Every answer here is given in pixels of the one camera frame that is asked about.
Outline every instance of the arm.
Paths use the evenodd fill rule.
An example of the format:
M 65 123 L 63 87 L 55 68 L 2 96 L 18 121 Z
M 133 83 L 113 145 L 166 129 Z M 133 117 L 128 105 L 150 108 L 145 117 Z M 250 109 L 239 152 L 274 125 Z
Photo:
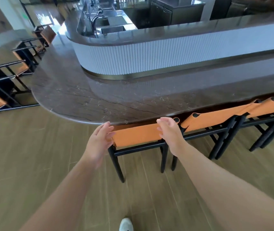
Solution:
M 225 230 L 274 230 L 274 200 L 207 159 L 182 137 L 171 118 L 157 120 L 161 137 Z
M 80 161 L 20 231 L 75 230 L 93 174 L 112 145 L 112 130 L 108 122 L 93 132 Z

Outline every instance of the forearm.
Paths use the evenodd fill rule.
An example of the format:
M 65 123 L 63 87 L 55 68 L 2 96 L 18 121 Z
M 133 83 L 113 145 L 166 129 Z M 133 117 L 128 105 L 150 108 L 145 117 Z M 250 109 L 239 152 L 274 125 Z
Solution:
M 273 199 L 208 160 L 188 143 L 180 149 L 176 155 L 226 230 L 274 230 Z
M 93 163 L 81 159 L 20 231 L 74 230 L 93 173 Z

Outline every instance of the white pillar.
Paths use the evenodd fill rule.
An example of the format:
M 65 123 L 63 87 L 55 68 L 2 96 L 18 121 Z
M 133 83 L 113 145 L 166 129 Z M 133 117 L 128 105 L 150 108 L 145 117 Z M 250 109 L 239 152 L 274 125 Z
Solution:
M 0 9 L 14 30 L 33 30 L 33 26 L 19 0 L 0 0 Z

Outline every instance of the left hand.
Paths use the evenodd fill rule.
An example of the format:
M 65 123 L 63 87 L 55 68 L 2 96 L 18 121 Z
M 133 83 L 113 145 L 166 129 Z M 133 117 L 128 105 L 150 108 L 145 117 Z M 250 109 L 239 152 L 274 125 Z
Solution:
M 112 132 L 113 126 L 110 126 L 110 122 L 101 124 L 95 129 L 89 138 L 86 150 L 81 159 L 88 159 L 95 164 L 95 168 L 98 168 L 102 161 L 104 152 L 113 144 L 112 136 L 115 132 Z

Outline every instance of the right hand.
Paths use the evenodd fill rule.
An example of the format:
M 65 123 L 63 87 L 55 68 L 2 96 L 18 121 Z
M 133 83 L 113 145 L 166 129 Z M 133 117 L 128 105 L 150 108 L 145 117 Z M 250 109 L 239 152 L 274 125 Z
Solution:
M 169 145 L 171 153 L 178 156 L 183 150 L 183 145 L 186 143 L 179 126 L 172 118 L 168 117 L 161 117 L 156 121 L 160 126 L 157 129 L 162 132 L 162 134 L 159 134 L 160 137 Z

